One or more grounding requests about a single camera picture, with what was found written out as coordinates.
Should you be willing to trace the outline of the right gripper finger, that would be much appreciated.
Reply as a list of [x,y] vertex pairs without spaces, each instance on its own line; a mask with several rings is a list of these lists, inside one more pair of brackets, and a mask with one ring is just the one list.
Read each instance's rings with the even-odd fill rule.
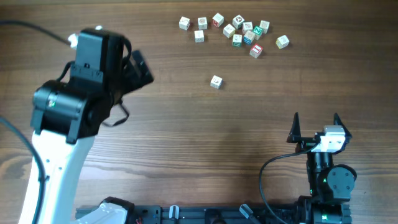
[[348,131],[346,126],[343,124],[343,122],[340,119],[338,113],[335,113],[333,115],[333,123],[334,123],[334,125],[340,125],[344,129],[346,139],[351,139],[352,138],[352,134]]
[[301,141],[301,130],[300,130],[299,114],[296,112],[294,114],[292,127],[287,137],[287,143],[299,143],[300,141]]

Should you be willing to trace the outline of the wooden block number two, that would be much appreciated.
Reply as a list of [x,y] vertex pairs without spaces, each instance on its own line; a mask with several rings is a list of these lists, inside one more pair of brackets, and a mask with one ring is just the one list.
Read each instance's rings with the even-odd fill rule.
[[223,79],[221,77],[214,75],[213,78],[211,79],[210,86],[216,89],[220,89],[222,82]]

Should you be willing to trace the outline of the wooden block red letter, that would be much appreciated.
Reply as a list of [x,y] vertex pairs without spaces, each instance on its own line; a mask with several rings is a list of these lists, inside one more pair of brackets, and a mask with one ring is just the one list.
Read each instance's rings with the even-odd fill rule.
[[224,22],[224,16],[222,16],[220,13],[216,13],[214,16],[213,16],[213,18],[212,18],[212,24],[215,26],[215,27],[221,27],[221,25],[223,24],[223,22]]

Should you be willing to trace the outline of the wooden block green side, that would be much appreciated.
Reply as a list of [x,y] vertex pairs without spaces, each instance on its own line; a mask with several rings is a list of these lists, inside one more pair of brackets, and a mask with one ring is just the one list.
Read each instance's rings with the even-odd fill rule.
[[233,47],[241,47],[242,46],[243,37],[240,34],[233,35],[232,46]]

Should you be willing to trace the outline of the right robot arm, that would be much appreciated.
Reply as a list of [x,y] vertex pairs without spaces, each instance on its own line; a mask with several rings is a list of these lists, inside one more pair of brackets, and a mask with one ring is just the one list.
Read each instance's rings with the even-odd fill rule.
[[351,133],[334,114],[333,124],[313,137],[303,137],[299,114],[294,114],[288,143],[295,143],[295,154],[307,156],[306,168],[310,195],[300,196],[295,203],[295,223],[351,223],[347,204],[357,179],[356,171],[347,165],[333,163],[333,156],[343,152]]

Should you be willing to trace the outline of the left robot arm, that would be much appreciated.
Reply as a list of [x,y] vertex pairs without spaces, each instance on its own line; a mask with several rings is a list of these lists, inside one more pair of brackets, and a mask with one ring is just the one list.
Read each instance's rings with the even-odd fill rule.
[[34,158],[21,223],[70,221],[80,172],[100,127],[125,95],[154,80],[140,51],[121,34],[87,28],[69,40],[75,59],[33,96]]

